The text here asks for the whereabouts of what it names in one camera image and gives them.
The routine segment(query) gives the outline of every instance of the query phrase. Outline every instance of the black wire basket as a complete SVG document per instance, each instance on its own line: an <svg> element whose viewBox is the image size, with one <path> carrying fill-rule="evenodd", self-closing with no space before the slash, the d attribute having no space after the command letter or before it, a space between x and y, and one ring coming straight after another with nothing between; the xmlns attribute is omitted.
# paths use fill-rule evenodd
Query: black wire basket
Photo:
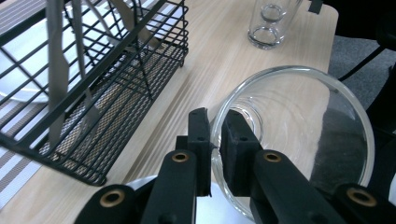
<svg viewBox="0 0 396 224"><path fill-rule="evenodd" d="M188 8L183 0L136 1L129 7L138 23L127 31L109 2L93 4L99 8L111 36L83 5L87 76L82 78L77 55L73 54L74 23L65 4L63 49L70 71L68 92L51 110L48 40L28 43L31 49L24 53L15 50L16 46L32 42L33 35L40 36L35 29L45 26L45 9L0 36L0 89L4 90L0 92L0 145L82 182L102 186L155 99L183 65L188 53ZM150 38L158 39L161 45L153 48L148 41L139 40L142 29L150 30ZM89 105L84 103L86 90L92 93ZM94 106L99 110L96 128L85 129L84 119ZM65 119L60 140L50 146L50 125L62 114Z"/></svg>

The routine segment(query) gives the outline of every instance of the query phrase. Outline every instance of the light wood tabletop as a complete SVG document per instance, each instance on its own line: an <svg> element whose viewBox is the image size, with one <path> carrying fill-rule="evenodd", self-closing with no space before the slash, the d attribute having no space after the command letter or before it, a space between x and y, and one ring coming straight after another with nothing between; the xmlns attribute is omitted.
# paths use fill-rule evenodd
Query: light wood tabletop
<svg viewBox="0 0 396 224"><path fill-rule="evenodd" d="M284 43L262 50L248 42L255 0L186 0L189 54L107 175L107 185L156 175L176 137L187 134L188 114L207 107L209 119L231 90L274 66L306 65L327 72L338 13L308 12L304 0ZM42 167L1 210L2 223L73 223L99 188Z"/></svg>

